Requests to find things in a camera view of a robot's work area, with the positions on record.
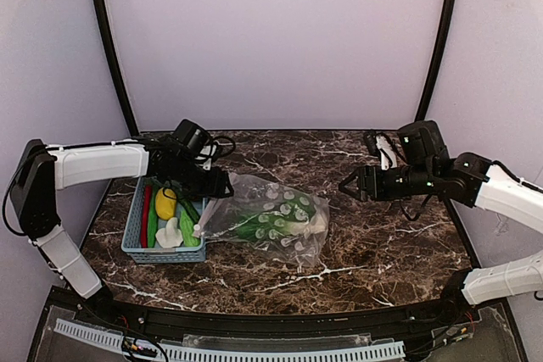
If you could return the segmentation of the clear zip top bag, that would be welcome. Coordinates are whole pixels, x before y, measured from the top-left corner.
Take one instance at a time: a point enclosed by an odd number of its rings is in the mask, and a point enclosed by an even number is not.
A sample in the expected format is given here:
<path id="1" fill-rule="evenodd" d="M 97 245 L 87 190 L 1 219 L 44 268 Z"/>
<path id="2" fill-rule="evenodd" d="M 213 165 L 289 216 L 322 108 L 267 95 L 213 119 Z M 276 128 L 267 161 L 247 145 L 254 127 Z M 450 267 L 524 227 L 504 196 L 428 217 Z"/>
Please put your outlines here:
<path id="1" fill-rule="evenodd" d="M 195 237 L 243 244 L 300 269 L 319 263 L 330 220 L 327 199 L 255 175 L 231 173 L 229 180 L 233 195 L 208 202 Z"/>

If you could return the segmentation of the green leafy vegetable toy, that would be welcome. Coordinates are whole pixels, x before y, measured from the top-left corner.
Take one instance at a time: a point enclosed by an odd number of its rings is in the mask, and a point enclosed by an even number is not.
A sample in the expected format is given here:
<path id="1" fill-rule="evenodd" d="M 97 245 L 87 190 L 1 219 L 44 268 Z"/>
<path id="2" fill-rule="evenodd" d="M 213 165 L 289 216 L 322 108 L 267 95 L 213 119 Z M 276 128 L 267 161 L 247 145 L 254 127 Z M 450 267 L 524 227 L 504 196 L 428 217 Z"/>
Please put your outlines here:
<path id="1" fill-rule="evenodd" d="M 327 231 L 328 209 L 318 197 L 285 192 L 281 200 L 264 203 L 258 212 L 241 215 L 234 236 L 245 242 L 281 242 L 308 238 Z"/>

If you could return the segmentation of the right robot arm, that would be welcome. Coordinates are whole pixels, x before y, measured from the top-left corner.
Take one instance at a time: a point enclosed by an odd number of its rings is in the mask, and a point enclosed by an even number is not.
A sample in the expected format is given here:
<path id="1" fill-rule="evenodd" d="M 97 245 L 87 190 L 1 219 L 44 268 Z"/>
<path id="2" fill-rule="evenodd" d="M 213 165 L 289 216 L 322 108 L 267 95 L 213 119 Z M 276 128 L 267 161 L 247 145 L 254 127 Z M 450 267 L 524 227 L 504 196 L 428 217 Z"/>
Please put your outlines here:
<path id="1" fill-rule="evenodd" d="M 404 125 L 393 143 L 384 134 L 367 135 L 377 165 L 355 168 L 339 190 L 365 202 L 397 202 L 406 198 L 437 198 L 474 209 L 485 217 L 492 233 L 509 225 L 542 232 L 542 188 L 515 175 L 501 161 L 476 153 L 452 158 L 433 120 Z M 455 272 L 441 293 L 443 299 L 474 307 L 490 300 L 532 293 L 542 299 L 542 252 L 523 250 L 519 257 L 490 260 L 471 270 Z"/>

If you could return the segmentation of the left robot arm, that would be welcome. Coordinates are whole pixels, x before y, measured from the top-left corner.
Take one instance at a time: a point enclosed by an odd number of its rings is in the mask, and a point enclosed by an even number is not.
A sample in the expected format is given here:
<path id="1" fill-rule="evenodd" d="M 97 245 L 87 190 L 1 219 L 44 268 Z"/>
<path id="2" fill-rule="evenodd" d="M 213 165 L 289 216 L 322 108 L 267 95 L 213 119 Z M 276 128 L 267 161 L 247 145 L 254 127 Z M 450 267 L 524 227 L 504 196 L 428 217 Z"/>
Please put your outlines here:
<path id="1" fill-rule="evenodd" d="M 216 138 L 191 120 L 162 136 L 112 142 L 61 145 L 32 139 L 2 206 L 14 208 L 19 227 L 11 233 L 27 238 L 80 298 L 105 297 L 106 283 L 62 225 L 58 193 L 99 181 L 145 177 L 170 182 L 192 197 L 229 198 L 233 195 L 229 175 L 214 165 L 222 155 Z"/>

